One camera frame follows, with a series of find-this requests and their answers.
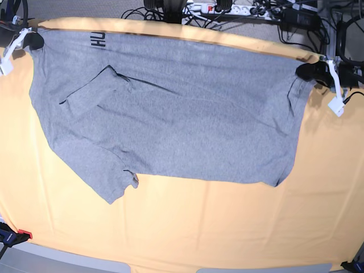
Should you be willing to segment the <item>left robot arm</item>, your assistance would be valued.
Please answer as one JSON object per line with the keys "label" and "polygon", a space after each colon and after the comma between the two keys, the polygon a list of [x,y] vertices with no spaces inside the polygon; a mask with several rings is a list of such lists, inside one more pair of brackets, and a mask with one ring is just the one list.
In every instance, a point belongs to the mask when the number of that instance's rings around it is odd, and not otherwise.
{"label": "left robot arm", "polygon": [[296,69],[304,81],[336,92],[337,75],[342,97],[352,89],[363,90],[363,16],[356,15],[346,21],[338,20],[336,29],[329,32],[330,43],[324,55],[315,63],[305,63]]}

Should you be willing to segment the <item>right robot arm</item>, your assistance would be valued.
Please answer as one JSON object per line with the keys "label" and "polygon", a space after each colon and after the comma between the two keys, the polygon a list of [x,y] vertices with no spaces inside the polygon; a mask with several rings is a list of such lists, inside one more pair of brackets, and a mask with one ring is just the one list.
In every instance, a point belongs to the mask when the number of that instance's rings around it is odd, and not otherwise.
{"label": "right robot arm", "polygon": [[29,25],[28,1],[6,1],[1,8],[1,59],[9,59],[14,51],[38,50],[44,39],[37,27]]}

